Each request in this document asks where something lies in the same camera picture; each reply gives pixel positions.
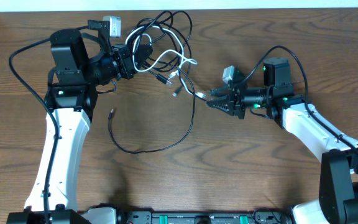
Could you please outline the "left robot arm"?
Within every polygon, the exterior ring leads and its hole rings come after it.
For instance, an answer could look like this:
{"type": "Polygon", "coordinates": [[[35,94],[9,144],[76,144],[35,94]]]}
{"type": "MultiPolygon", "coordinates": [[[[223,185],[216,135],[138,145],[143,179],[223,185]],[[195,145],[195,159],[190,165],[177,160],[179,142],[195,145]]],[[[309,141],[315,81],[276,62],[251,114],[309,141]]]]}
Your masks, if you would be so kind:
{"type": "Polygon", "coordinates": [[[121,35],[121,19],[106,16],[84,27],[54,32],[48,39],[55,66],[48,73],[47,133],[39,171],[22,212],[8,223],[125,223],[124,212],[98,205],[78,211],[76,190],[81,153],[98,99],[97,86],[130,79],[137,62],[126,44],[112,45],[121,35]]]}

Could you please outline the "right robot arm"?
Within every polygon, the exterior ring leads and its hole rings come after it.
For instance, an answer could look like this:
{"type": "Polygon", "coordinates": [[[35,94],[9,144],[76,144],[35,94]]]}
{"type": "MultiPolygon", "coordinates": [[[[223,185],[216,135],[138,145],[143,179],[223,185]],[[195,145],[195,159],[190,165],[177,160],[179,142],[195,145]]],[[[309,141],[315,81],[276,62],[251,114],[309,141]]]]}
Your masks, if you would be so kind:
{"type": "Polygon", "coordinates": [[[263,66],[260,88],[227,67],[224,86],[210,92],[207,105],[239,119],[246,110],[265,109],[264,118],[296,136],[320,161],[318,199],[294,206],[278,223],[358,223],[358,140],[326,120],[307,96],[295,94],[288,59],[268,58],[263,66]]]}

